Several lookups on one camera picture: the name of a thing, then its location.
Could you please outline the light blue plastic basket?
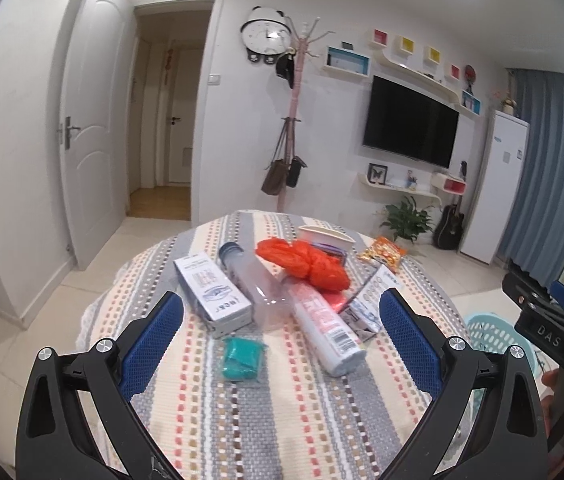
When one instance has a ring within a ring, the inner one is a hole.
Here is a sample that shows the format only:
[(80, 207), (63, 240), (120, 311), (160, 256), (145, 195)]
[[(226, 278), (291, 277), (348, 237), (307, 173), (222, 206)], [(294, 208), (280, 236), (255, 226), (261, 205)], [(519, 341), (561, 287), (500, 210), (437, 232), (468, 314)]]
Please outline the light blue plastic basket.
[(504, 318), (492, 313), (474, 313), (465, 320), (465, 325), (473, 349), (503, 353), (511, 346), (519, 346), (530, 365), (535, 366), (536, 356), (532, 346)]

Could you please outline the pink white tube canister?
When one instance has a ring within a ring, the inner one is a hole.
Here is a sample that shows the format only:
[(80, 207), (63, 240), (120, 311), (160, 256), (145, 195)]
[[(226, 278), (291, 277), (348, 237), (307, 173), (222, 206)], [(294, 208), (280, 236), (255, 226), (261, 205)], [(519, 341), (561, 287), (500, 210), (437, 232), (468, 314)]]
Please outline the pink white tube canister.
[(309, 347), (330, 376), (350, 374), (364, 362), (367, 350), (361, 340), (317, 289), (292, 276), (282, 286)]

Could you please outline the white blue long box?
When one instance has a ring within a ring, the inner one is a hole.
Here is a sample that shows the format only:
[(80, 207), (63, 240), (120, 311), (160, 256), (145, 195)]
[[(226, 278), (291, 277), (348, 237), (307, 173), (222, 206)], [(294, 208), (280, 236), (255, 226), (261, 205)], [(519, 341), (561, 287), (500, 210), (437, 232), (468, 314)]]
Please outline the white blue long box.
[(378, 309), (382, 293), (390, 288), (401, 290), (402, 283), (387, 266), (379, 266), (340, 311), (340, 317), (362, 342), (382, 330)]

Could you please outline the white small box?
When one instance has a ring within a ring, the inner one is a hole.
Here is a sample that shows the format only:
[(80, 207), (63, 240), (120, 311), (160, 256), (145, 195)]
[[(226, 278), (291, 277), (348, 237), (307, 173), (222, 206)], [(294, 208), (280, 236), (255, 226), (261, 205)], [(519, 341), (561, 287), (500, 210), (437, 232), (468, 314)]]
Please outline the white small box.
[(250, 300), (206, 252), (178, 258), (174, 266), (186, 296), (214, 338), (253, 322)]

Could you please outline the orange panda snack packet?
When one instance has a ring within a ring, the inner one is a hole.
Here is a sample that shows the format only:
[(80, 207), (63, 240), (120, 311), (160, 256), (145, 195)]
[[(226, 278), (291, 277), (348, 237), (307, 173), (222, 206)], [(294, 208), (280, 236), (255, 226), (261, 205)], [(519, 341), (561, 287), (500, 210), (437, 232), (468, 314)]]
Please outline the orange panda snack packet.
[(360, 252), (358, 258), (365, 263), (382, 264), (392, 272), (397, 272), (405, 255), (407, 251), (404, 248), (385, 236), (379, 236), (369, 247)]

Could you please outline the clear plastic bottle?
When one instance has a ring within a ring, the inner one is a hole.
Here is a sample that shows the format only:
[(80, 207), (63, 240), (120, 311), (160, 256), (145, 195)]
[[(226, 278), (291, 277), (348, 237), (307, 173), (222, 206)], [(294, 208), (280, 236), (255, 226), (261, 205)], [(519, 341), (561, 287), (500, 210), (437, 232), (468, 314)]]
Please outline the clear plastic bottle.
[(291, 307), (279, 280), (254, 252), (246, 252), (238, 243), (223, 244), (218, 255), (230, 280), (252, 303), (258, 327), (263, 332), (281, 328), (291, 315)]

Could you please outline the purple small carton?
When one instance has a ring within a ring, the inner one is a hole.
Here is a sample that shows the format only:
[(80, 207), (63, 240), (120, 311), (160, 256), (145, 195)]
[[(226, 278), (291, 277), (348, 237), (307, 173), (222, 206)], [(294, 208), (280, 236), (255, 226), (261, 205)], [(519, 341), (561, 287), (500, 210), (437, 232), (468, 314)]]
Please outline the purple small carton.
[(334, 258), (335, 260), (338, 261), (338, 263), (341, 266), (344, 266), (346, 264), (346, 260), (347, 260), (346, 250), (329, 244), (321, 244), (321, 243), (312, 243), (311, 246), (313, 248), (321, 250), (322, 252), (325, 253), (325, 255)]

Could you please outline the orange plastic bag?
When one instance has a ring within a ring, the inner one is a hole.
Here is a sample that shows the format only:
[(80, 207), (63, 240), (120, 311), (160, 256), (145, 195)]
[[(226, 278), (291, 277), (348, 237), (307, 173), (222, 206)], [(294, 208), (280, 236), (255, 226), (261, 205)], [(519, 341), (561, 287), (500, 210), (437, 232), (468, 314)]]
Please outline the orange plastic bag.
[(314, 288), (342, 292), (350, 286), (350, 278), (340, 260), (302, 240), (287, 242), (282, 238), (268, 238), (257, 244), (255, 252)]

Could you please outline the pink plastic pouch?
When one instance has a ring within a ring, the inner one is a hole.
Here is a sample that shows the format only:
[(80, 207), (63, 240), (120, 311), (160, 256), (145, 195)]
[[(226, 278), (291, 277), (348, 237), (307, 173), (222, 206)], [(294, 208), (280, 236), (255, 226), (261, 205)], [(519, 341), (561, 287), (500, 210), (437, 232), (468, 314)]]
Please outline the pink plastic pouch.
[(354, 296), (347, 296), (344, 292), (322, 290), (320, 294), (336, 314), (342, 314), (352, 304), (352, 300), (355, 299)]

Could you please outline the green potted plant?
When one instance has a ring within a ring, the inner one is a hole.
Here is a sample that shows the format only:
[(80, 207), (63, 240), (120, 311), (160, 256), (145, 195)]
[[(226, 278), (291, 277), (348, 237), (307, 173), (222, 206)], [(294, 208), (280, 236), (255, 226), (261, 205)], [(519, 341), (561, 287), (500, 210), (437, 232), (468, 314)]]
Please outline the green potted plant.
[(428, 210), (419, 209), (412, 196), (404, 196), (399, 204), (386, 205), (385, 209), (386, 218), (380, 227), (389, 230), (394, 242), (401, 238), (414, 244), (422, 234), (434, 228)]

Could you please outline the white standing air conditioner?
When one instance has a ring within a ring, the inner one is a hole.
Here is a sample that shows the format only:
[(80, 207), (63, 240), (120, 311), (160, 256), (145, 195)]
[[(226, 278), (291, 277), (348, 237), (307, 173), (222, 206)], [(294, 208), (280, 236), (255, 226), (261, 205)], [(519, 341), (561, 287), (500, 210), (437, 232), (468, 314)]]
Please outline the white standing air conditioner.
[(526, 151), (529, 124), (495, 112), (489, 121), (480, 177), (459, 252), (491, 264), (509, 222)]

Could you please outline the blue curtain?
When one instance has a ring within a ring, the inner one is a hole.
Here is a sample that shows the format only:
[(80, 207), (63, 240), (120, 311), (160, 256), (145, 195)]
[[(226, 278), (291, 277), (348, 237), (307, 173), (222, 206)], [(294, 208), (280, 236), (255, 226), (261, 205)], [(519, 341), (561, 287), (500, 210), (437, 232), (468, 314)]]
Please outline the blue curtain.
[(564, 270), (564, 74), (512, 75), (517, 111), (529, 130), (499, 255), (547, 285)]

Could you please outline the white open door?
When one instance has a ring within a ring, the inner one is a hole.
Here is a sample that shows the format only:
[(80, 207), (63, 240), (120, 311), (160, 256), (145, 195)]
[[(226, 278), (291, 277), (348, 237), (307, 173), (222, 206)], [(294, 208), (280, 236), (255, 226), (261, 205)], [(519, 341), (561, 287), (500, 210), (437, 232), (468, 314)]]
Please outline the white open door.
[(82, 0), (67, 50), (60, 149), (70, 244), (88, 268), (126, 213), (136, 20), (128, 0)]

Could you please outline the pink coat rack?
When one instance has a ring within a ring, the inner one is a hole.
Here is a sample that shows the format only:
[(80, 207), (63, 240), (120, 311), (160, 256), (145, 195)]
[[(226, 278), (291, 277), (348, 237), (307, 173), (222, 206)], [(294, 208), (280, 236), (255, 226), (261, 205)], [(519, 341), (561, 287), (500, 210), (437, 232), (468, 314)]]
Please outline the pink coat rack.
[(297, 32), (293, 20), (289, 16), (286, 18), (286, 21), (288, 22), (288, 26), (290, 26), (290, 29), (292, 31), (292, 37), (295, 41), (294, 84), (293, 84), (293, 88), (291, 88), (291, 102), (290, 102), (290, 108), (288, 109), (288, 117), (285, 119), (286, 135), (285, 135), (284, 155), (283, 155), (283, 161), (286, 170), (285, 175), (288, 176), (288, 173), (291, 170), (292, 158), (294, 156), (294, 150), (295, 150), (295, 126), (297, 122), (299, 95), (300, 95), (300, 90), (302, 90), (305, 58), (307, 55), (315, 58), (316, 55), (312, 54), (309, 51), (309, 46), (314, 42), (325, 38), (329, 34), (332, 34), (333, 31), (326, 30), (325, 32), (322, 32), (322, 34), (320, 34), (319, 36), (316, 35), (314, 31), (316, 30), (316, 27), (321, 21), (320, 16), (317, 16), (311, 24), (305, 22), (303, 24), (301, 32)]

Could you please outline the pink white wall box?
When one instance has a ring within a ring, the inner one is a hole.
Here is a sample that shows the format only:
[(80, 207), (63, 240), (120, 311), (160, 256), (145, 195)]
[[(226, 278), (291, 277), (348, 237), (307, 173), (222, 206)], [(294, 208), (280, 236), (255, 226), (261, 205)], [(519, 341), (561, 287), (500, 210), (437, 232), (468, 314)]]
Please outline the pink white wall box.
[(441, 172), (432, 174), (431, 186), (439, 191), (457, 196), (462, 196), (466, 190), (465, 180), (450, 176), (449, 174), (442, 174)]

